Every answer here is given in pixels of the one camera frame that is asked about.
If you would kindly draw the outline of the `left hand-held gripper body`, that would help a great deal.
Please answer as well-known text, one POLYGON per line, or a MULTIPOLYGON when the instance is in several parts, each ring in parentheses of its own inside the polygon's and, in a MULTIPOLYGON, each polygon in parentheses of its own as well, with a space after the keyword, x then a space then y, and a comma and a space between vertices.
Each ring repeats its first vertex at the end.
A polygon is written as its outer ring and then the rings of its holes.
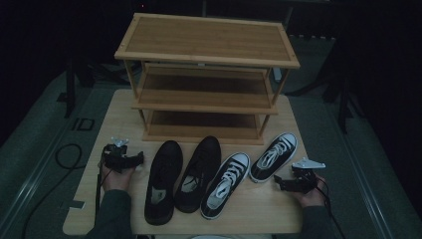
POLYGON ((103 165, 118 173, 131 168, 129 158, 126 156, 128 139, 113 137, 111 143, 103 149, 103 165))

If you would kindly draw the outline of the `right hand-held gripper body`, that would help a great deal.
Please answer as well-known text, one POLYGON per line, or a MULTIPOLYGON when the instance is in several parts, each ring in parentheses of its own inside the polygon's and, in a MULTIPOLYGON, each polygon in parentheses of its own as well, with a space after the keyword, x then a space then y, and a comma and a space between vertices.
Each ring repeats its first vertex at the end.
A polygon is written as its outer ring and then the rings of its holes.
POLYGON ((308 193, 317 187, 315 169, 325 168, 323 162, 317 162, 306 157, 292 164, 295 179, 291 182, 290 191, 308 193))

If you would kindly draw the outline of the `black mesh shoe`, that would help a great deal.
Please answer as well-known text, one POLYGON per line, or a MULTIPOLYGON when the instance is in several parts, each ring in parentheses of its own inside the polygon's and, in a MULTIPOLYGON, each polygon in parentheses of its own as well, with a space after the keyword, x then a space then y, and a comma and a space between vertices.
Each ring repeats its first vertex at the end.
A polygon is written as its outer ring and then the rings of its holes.
POLYGON ((174 184, 183 165, 179 144, 166 141, 156 153, 148 178, 144 205, 144 218, 148 224, 166 224, 174 211, 174 184))
POLYGON ((175 207, 184 213, 195 212, 208 184, 216 175, 221 163, 219 140, 206 136, 195 148, 174 195, 175 207))

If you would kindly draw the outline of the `three-tier wooden shoe rack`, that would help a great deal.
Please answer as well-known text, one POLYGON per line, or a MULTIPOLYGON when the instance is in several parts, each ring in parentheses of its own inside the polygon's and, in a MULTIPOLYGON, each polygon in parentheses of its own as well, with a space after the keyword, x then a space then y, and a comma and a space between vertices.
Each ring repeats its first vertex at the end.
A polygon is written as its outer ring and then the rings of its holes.
POLYGON ((280 23, 134 14, 115 58, 128 76, 146 140, 261 144, 278 111, 274 68, 300 62, 280 23))

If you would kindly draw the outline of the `person's right hand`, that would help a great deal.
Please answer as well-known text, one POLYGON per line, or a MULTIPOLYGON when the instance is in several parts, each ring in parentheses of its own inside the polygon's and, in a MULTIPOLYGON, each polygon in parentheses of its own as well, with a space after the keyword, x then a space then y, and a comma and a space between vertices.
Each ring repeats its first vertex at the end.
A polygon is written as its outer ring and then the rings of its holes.
POLYGON ((316 176, 316 188, 306 194, 300 192, 293 192, 293 197, 299 202, 302 208, 312 206, 325 206, 324 184, 325 180, 319 175, 316 176))

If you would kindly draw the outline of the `black and white canvas sneaker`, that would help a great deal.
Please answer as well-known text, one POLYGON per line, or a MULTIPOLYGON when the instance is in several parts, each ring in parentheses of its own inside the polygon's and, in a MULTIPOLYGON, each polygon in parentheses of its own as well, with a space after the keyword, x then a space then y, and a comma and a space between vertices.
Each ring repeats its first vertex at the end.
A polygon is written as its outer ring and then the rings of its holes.
POLYGON ((237 152, 224 160, 200 205, 201 215, 212 220, 217 218, 232 193, 243 182, 251 166, 250 157, 237 152))
POLYGON ((289 162, 298 147, 298 140, 293 133, 285 132, 276 136, 264 153, 250 169, 250 178, 255 183, 269 180, 281 167, 289 162))

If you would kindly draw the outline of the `black metal stand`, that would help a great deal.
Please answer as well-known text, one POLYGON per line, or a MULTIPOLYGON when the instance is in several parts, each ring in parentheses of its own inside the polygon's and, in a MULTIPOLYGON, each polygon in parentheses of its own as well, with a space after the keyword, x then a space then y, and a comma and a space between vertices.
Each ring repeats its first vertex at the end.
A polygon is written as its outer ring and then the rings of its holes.
POLYGON ((335 74, 326 77, 325 80, 327 88, 322 94, 322 99, 325 103, 334 103, 339 100, 337 124, 343 133, 347 133, 346 119, 352 117, 348 106, 351 106, 360 117, 364 117, 350 96, 350 79, 346 75, 335 74))
POLYGON ((59 94, 57 101, 66 104, 65 119, 68 119, 76 105, 76 79, 84 88, 91 88, 95 80, 90 66, 91 60, 87 57, 73 57, 66 64, 66 90, 59 94))

